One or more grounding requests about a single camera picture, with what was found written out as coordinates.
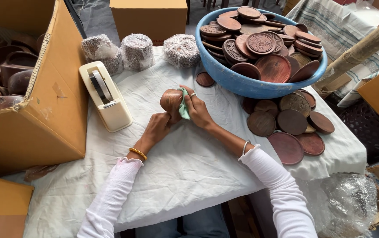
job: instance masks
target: bubble-wrapped package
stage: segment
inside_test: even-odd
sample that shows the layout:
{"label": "bubble-wrapped package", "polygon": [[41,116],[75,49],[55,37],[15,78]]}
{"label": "bubble-wrapped package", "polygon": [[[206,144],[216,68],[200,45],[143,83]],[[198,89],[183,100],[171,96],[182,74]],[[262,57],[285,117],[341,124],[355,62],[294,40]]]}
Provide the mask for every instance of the bubble-wrapped package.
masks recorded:
{"label": "bubble-wrapped package", "polygon": [[319,238],[371,236],[377,215],[377,188],[364,175],[333,174],[310,181],[297,180],[307,199]]}
{"label": "bubble-wrapped package", "polygon": [[110,76],[123,72],[122,51],[117,46],[116,46],[116,54],[111,58],[92,60],[88,56],[86,56],[85,59],[87,63],[91,63],[94,61],[101,61],[106,67]]}
{"label": "bubble-wrapped package", "polygon": [[83,39],[81,47],[84,50],[85,56],[92,60],[114,58],[118,48],[104,34]]}
{"label": "bubble-wrapped package", "polygon": [[153,41],[143,34],[131,34],[123,38],[122,45],[123,66],[133,71],[143,71],[155,64],[153,55]]}
{"label": "bubble-wrapped package", "polygon": [[201,61],[193,35],[177,34],[163,42],[163,56],[176,68],[189,68]]}

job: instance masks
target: white long-sleeve shirt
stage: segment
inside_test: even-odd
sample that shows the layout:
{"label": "white long-sleeve shirt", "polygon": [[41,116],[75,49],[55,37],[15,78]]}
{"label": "white long-sleeve shirt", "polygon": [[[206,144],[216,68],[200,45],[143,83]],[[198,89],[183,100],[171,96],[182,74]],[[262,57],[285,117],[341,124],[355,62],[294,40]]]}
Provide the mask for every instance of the white long-sleeve shirt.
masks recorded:
{"label": "white long-sleeve shirt", "polygon": [[[239,160],[269,188],[278,237],[316,238],[313,217],[306,208],[306,199],[290,173],[261,150],[259,145]],[[118,159],[101,191],[86,210],[78,238],[114,238],[113,226],[142,165],[138,159]]]}

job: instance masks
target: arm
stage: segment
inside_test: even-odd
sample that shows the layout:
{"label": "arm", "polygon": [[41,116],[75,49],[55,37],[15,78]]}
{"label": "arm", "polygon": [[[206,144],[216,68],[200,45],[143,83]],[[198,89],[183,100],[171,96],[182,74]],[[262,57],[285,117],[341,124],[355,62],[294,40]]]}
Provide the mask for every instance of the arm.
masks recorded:
{"label": "arm", "polygon": [[[169,118],[168,113],[151,116],[145,132],[134,148],[147,155],[150,149],[169,133]],[[114,238],[113,226],[118,221],[122,204],[132,189],[143,161],[144,158],[133,151],[118,159],[101,190],[86,210],[77,238]]]}
{"label": "arm", "polygon": [[[186,86],[188,94],[194,91]],[[235,155],[241,156],[245,140],[216,124],[207,111],[205,103],[196,95],[185,96],[189,115],[194,123],[220,140]],[[298,189],[295,179],[274,159],[259,148],[247,144],[240,159],[270,190],[273,205],[273,221],[280,238],[316,238],[314,220],[306,207],[306,199]]]}

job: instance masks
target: bamboo pole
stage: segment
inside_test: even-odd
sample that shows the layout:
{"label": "bamboo pole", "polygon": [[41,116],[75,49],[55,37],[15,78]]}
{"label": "bamboo pole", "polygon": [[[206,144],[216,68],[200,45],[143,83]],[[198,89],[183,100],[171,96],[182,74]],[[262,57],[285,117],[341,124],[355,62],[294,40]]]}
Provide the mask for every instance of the bamboo pole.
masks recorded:
{"label": "bamboo pole", "polygon": [[361,64],[361,62],[365,61],[378,50],[379,27],[332,62],[326,68],[326,71],[323,74],[323,80],[320,80],[314,84],[316,90],[322,89],[330,82],[346,73],[348,70]]}

